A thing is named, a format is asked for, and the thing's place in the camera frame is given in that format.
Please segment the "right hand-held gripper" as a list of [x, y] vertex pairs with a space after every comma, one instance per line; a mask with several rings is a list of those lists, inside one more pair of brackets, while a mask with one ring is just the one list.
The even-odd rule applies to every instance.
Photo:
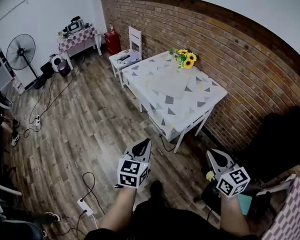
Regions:
[[231, 198], [246, 189], [251, 178], [245, 168], [235, 164], [227, 153], [218, 149], [208, 149], [206, 159], [210, 171], [227, 168], [226, 171], [218, 173], [212, 178], [211, 189], [214, 194], [222, 194]]

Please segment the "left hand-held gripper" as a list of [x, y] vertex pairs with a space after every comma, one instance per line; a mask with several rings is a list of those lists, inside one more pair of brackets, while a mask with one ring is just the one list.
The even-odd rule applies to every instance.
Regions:
[[124, 158], [120, 158], [117, 168], [118, 185], [137, 189], [146, 180], [150, 172], [150, 164], [133, 158], [142, 158], [149, 161], [152, 141], [148, 138], [138, 140], [125, 150]]

